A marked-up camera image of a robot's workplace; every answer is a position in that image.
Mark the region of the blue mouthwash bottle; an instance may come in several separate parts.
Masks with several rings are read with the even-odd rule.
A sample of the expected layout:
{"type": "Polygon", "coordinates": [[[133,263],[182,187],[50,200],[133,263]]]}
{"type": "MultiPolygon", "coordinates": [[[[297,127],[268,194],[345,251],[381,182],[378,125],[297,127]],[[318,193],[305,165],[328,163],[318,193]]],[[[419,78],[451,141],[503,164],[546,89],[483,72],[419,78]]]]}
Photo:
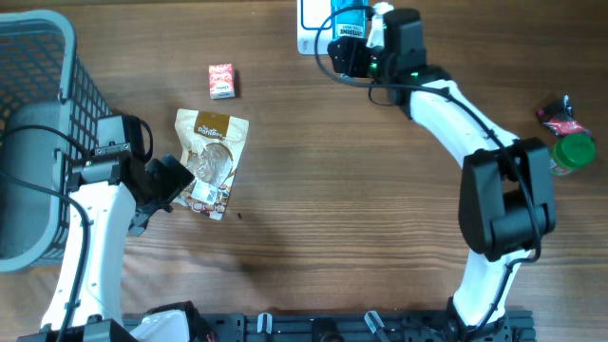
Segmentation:
{"type": "MultiPolygon", "coordinates": [[[[332,0],[332,13],[353,6],[367,6],[368,0],[332,0]]],[[[336,14],[332,19],[332,38],[334,40],[347,36],[364,38],[366,34],[367,17],[363,9],[353,9],[336,14]]]]}

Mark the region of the brown white snack pouch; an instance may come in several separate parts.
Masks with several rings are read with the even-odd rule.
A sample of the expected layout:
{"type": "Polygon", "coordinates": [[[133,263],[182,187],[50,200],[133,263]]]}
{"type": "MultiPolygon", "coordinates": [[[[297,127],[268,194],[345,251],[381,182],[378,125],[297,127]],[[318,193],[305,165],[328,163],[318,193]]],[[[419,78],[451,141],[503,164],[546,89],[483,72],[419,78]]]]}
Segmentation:
{"type": "Polygon", "coordinates": [[[181,108],[175,129],[182,147],[180,163],[194,179],[174,202],[210,219],[221,220],[232,193],[249,122],[225,114],[181,108]]]}

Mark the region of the small red white carton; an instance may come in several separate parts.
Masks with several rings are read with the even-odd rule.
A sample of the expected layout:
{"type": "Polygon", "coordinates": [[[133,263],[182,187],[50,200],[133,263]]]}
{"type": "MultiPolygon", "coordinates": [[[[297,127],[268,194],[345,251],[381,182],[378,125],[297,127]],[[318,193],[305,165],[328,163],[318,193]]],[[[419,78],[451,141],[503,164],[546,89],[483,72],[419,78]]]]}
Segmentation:
{"type": "Polygon", "coordinates": [[[211,65],[208,72],[212,100],[236,97],[234,68],[231,64],[211,65]]]}

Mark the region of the black red snack packet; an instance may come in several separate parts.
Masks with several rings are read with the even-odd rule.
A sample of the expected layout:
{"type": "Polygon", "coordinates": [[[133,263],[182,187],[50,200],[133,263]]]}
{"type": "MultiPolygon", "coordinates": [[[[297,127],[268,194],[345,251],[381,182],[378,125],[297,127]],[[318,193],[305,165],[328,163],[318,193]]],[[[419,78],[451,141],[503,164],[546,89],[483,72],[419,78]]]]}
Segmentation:
{"type": "Polygon", "coordinates": [[[571,134],[592,136],[592,132],[574,118],[573,106],[568,95],[563,95],[537,110],[536,116],[542,125],[559,138],[571,134]]]}

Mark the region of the green lid jar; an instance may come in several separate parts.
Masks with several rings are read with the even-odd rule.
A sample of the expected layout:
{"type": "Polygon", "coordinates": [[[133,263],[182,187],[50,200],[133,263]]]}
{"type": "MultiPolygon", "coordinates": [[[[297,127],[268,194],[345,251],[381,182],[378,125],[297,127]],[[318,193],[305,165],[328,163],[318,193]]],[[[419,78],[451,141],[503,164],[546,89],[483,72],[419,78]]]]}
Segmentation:
{"type": "Polygon", "coordinates": [[[573,133],[552,147],[550,170],[556,176],[565,176],[592,163],[596,155],[592,138],[583,133],[573,133]]]}

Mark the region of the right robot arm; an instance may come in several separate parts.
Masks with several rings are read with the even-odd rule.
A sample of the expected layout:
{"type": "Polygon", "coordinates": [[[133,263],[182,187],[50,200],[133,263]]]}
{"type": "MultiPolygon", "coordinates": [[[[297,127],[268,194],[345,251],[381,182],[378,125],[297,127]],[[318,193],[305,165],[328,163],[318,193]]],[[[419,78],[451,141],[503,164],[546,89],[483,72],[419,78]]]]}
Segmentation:
{"type": "Polygon", "coordinates": [[[458,224],[469,256],[449,300],[448,332],[471,338],[505,317],[512,276],[542,254],[556,226],[549,151],[491,122],[450,75],[427,62],[421,16],[388,3],[334,9],[328,23],[352,13],[370,26],[365,36],[339,33],[327,51],[332,80],[367,91],[384,89],[389,105],[428,130],[462,169],[458,224]]]}

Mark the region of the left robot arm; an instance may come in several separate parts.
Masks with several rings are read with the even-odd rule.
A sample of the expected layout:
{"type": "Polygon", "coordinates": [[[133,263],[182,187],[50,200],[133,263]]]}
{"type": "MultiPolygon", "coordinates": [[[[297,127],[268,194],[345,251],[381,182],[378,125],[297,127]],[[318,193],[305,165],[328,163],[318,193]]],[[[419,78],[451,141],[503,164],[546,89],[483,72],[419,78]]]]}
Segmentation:
{"type": "Polygon", "coordinates": [[[128,114],[98,121],[98,146],[72,168],[66,182],[66,250],[53,298],[29,341],[133,341],[124,327],[121,279],[124,246],[194,176],[173,156],[153,158],[145,121],[128,114]]]}

